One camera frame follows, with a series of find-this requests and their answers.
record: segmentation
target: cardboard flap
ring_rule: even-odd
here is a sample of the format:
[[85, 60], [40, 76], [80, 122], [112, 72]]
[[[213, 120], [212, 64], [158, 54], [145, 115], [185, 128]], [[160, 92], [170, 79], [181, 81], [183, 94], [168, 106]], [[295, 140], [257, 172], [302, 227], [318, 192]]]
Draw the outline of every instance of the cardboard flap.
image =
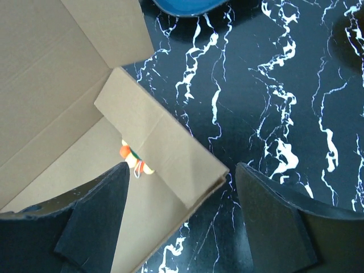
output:
[[122, 68], [95, 102], [130, 147], [190, 208], [229, 171]]
[[110, 68], [154, 53], [138, 0], [61, 1]]

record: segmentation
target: table surface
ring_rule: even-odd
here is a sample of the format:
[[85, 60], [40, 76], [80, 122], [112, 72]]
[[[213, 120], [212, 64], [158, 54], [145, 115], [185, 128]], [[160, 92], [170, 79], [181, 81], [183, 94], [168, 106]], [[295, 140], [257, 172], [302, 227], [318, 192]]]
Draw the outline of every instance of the table surface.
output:
[[364, 212], [363, 4], [230, 1], [176, 20], [142, 3], [156, 52], [126, 70], [231, 173], [138, 272], [251, 271], [238, 162]]

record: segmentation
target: blue bowl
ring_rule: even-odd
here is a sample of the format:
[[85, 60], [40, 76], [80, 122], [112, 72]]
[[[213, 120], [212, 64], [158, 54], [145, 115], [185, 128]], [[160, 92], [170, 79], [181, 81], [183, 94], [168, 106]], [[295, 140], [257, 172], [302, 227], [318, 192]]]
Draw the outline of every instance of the blue bowl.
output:
[[228, 0], [153, 0], [163, 12], [175, 17], [196, 17]]

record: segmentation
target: cardboard box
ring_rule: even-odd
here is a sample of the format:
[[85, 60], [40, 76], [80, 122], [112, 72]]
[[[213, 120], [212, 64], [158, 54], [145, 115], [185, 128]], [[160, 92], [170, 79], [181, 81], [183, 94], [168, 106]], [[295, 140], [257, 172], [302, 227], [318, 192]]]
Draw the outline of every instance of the cardboard box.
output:
[[102, 174], [123, 138], [155, 170], [131, 176], [115, 251], [112, 272], [134, 272], [228, 169], [119, 68], [154, 53], [138, 0], [12, 0], [0, 12], [0, 212]]

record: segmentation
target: small plush toy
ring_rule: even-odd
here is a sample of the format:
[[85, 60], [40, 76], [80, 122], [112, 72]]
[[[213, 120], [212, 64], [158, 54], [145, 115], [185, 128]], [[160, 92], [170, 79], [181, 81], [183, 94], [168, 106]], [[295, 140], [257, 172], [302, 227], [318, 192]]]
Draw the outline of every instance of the small plush toy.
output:
[[139, 178], [141, 173], [151, 175], [154, 173], [152, 169], [130, 148], [130, 146], [122, 140], [122, 146], [120, 149], [120, 155], [125, 159], [125, 162], [129, 165], [129, 168], [134, 168], [134, 175]]

